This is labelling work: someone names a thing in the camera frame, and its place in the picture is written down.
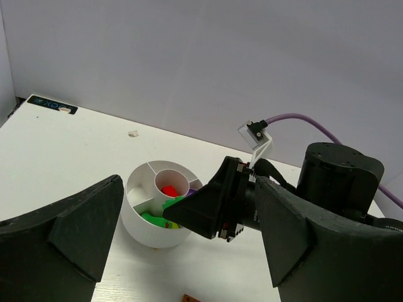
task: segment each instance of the black label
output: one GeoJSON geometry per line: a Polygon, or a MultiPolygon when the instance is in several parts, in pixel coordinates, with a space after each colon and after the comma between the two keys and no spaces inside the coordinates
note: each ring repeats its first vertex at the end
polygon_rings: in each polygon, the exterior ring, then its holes
{"type": "Polygon", "coordinates": [[[70,112],[69,112],[70,115],[75,114],[78,109],[78,107],[64,104],[64,103],[57,102],[57,101],[52,101],[51,99],[45,99],[40,96],[31,96],[26,101],[30,104],[38,105],[41,107],[45,107],[45,108],[49,108],[49,109],[53,109],[53,110],[57,110],[57,111],[60,111],[62,108],[66,108],[66,109],[70,110],[70,112]]]}

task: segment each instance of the purple object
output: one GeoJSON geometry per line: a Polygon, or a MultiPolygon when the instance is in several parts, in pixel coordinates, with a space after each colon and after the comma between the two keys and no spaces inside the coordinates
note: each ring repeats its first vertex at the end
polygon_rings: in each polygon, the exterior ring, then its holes
{"type": "Polygon", "coordinates": [[[192,195],[194,192],[196,192],[197,190],[195,190],[195,189],[189,189],[189,192],[188,192],[188,194],[186,194],[186,197],[188,197],[188,196],[190,196],[190,195],[192,195]]]}

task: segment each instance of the white bracket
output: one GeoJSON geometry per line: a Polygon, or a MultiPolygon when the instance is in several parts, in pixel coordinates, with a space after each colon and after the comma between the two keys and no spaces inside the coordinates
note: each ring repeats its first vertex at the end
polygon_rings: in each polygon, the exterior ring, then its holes
{"type": "Polygon", "coordinates": [[[238,131],[245,139],[247,144],[253,149],[251,163],[249,164],[249,168],[253,168],[255,163],[259,159],[265,159],[272,153],[274,146],[273,146],[273,139],[270,135],[266,132],[265,129],[260,131],[259,140],[255,137],[252,131],[248,128],[252,121],[248,121],[246,124],[242,125],[238,131]]]}

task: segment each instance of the red object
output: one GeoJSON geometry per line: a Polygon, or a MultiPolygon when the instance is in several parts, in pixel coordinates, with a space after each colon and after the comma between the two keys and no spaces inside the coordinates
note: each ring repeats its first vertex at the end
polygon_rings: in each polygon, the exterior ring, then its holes
{"type": "Polygon", "coordinates": [[[179,194],[176,192],[175,188],[172,186],[166,186],[161,189],[161,191],[165,194],[168,195],[169,197],[178,197],[179,194]]]}

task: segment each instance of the small white debris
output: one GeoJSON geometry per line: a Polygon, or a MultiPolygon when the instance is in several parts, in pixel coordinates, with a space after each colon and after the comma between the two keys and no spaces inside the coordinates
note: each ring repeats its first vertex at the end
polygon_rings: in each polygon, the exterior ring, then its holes
{"type": "Polygon", "coordinates": [[[130,132],[128,133],[128,135],[129,135],[130,137],[137,137],[137,136],[139,135],[139,132],[138,132],[137,130],[130,131],[130,132]]]}
{"type": "Polygon", "coordinates": [[[71,112],[71,109],[65,108],[65,107],[60,107],[60,108],[59,108],[59,111],[61,111],[61,112],[66,112],[66,113],[70,113],[70,112],[71,112]]]}

